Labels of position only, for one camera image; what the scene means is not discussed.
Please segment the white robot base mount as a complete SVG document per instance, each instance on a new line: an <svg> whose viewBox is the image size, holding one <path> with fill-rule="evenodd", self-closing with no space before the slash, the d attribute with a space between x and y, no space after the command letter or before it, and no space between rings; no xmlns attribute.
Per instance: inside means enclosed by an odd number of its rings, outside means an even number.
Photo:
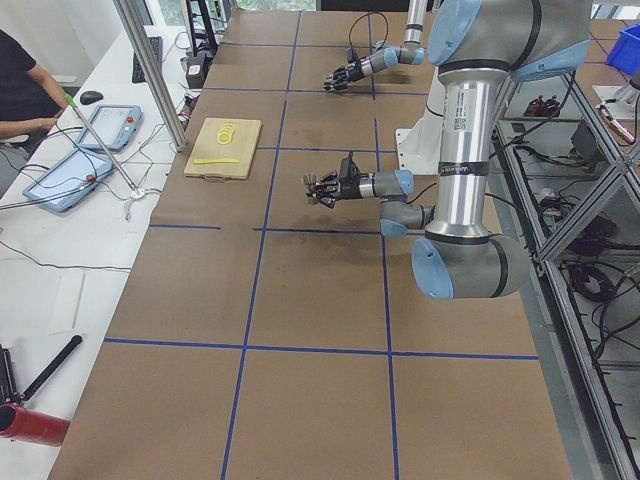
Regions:
<svg viewBox="0 0 640 480"><path fill-rule="evenodd" d="M399 167L414 175L436 175L440 159L445 87L434 71L423 116L411 129L396 130Z"/></svg>

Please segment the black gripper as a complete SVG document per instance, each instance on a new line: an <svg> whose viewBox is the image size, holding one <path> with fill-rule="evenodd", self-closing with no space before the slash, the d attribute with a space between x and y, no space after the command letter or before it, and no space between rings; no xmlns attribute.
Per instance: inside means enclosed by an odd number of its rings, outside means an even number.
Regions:
<svg viewBox="0 0 640 480"><path fill-rule="evenodd" d="M345 91L348 81L359 81L362 79L362 69L360 62L349 63L345 68L340 67L328 74L324 79L324 89L327 92Z"/></svg>
<svg viewBox="0 0 640 480"><path fill-rule="evenodd" d="M337 172L329 172L328 174L318 177L314 173L305 175L306 186L337 186L339 184L336 195L331 193L308 193L307 198L311 205L323 205L327 208L333 208L338 200L355 200L361 198L360 193L360 174L341 175L338 178Z"/></svg>

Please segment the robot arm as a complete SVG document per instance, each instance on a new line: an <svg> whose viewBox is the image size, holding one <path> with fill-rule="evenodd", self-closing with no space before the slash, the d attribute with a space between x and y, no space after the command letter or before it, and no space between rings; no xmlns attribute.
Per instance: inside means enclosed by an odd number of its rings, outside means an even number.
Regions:
<svg viewBox="0 0 640 480"><path fill-rule="evenodd" d="M482 222L490 137L499 85L575 71L586 59L592 5L588 1L447 1L431 27L427 5L410 3L404 42L380 43L352 58L324 83L328 91L399 64L428 61L444 88L435 205L412 205L407 170L364 173L352 158L324 177L306 175L310 202L377 198L381 231L400 236L420 229L412 268L421 292L433 299L495 298L526 282L529 260L520 244Z"/></svg>
<svg viewBox="0 0 640 480"><path fill-rule="evenodd" d="M386 16L379 11L368 12L358 17L348 33L349 47L346 50L347 63L329 74L323 82L323 88L328 92L344 91L351 83L373 76L383 70L393 68L398 64L420 65L425 58L425 49L421 46L426 13L432 9L433 1L411 0L408 4L407 21L404 41L400 46L387 41L389 24ZM385 22L385 38L378 41L373 52L360 57L352 43L352 32L357 23L371 15L380 15Z"/></svg>

